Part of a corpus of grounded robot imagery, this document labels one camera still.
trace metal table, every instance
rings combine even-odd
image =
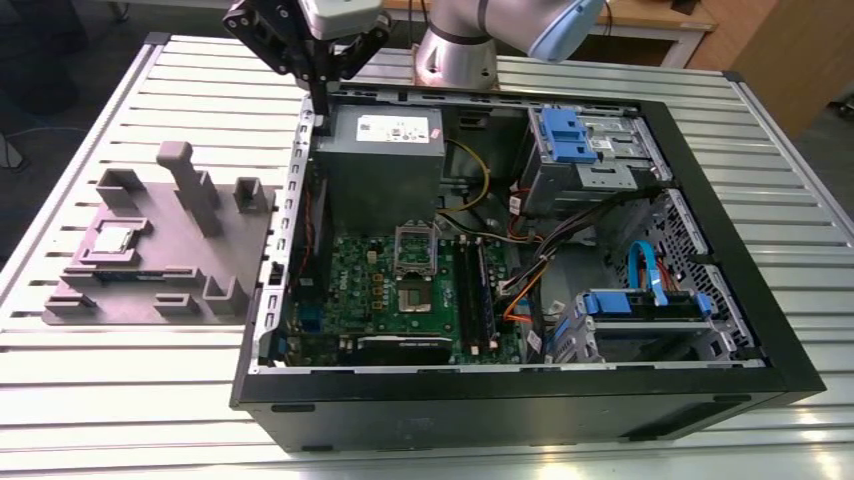
[[[155,480],[344,472],[366,479],[847,476],[854,229],[751,90],[715,72],[500,63],[505,90],[669,104],[829,387],[791,408],[676,442],[288,455],[229,408],[242,327],[47,326],[43,302],[101,202],[93,184],[106,168],[166,181],[158,144],[187,140],[215,182],[285,179],[305,92],[233,40],[162,43],[143,47],[0,274],[0,471]],[[388,50],[358,80],[406,84],[410,67],[410,54]]]

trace blue drive bracket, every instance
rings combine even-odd
[[[573,110],[545,108],[541,112],[541,130],[552,145],[556,163],[596,163],[597,152],[588,145],[588,127]]]
[[[589,315],[597,313],[632,313],[632,304],[625,292],[590,292],[584,296]]]
[[[641,279],[638,278],[638,254],[644,255],[644,263],[646,264],[646,286],[656,296],[656,305],[660,307],[668,305],[668,295],[663,286],[663,274],[656,266],[656,250],[653,245],[645,240],[636,240],[629,248],[629,288],[641,288]]]

